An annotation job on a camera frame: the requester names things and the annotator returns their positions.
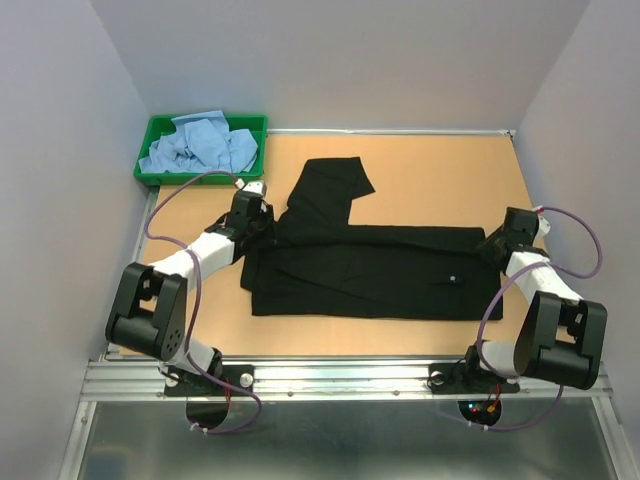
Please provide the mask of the black long sleeve shirt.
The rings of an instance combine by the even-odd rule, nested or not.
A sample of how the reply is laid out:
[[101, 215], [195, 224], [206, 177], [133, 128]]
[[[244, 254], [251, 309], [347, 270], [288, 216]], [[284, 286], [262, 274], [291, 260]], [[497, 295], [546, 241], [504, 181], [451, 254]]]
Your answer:
[[253, 315], [483, 317], [501, 287], [477, 251], [484, 230], [350, 224], [353, 201], [374, 191], [357, 157], [305, 163], [274, 241], [244, 258]]

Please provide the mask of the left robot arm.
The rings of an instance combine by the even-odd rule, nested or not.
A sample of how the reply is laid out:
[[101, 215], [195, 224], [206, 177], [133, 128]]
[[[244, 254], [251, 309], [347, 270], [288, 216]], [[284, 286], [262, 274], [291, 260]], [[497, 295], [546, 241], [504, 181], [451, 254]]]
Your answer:
[[123, 271], [105, 336], [118, 346], [160, 362], [167, 379], [186, 376], [199, 393], [222, 387], [222, 355], [193, 338], [186, 325], [187, 296], [202, 297], [202, 282], [274, 237], [273, 207], [264, 185], [251, 182], [236, 191], [230, 211], [190, 245], [150, 265], [131, 263]]

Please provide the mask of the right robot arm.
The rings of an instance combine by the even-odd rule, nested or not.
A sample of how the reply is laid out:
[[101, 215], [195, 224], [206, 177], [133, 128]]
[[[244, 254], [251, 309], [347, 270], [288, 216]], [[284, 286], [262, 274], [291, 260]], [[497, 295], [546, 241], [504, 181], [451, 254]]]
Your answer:
[[[548, 233], [545, 212], [559, 213], [580, 224], [596, 249], [596, 265], [588, 273], [574, 272], [555, 264], [547, 252], [535, 246]], [[590, 389], [599, 375], [608, 312], [570, 288], [560, 274], [589, 279], [599, 273], [603, 251], [594, 230], [577, 215], [558, 207], [533, 209], [509, 207], [501, 226], [478, 247], [481, 256], [504, 274], [506, 281], [490, 301], [475, 343], [460, 366], [463, 384], [482, 390], [496, 376], [503, 380], [521, 377], [580, 390]], [[490, 314], [510, 286], [519, 288], [527, 301], [520, 333], [515, 342], [488, 341], [484, 330]]]

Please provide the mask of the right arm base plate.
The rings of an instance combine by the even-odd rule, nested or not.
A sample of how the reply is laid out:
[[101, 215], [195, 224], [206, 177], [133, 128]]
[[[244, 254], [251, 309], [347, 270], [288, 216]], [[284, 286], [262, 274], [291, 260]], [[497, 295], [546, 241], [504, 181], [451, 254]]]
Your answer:
[[517, 383], [485, 370], [469, 369], [463, 362], [439, 362], [429, 367], [427, 387], [435, 395], [512, 394], [520, 391]]

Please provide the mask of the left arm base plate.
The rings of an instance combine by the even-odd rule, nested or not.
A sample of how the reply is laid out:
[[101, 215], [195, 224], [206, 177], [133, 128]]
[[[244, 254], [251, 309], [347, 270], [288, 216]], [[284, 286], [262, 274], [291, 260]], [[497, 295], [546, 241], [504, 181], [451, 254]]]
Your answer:
[[[170, 398], [187, 397], [220, 397], [224, 396], [223, 388], [205, 377], [174, 366], [162, 367], [161, 375], [164, 377], [164, 395]], [[221, 380], [236, 387], [241, 386], [241, 376], [249, 374], [254, 376], [255, 367], [250, 364], [223, 366]]]

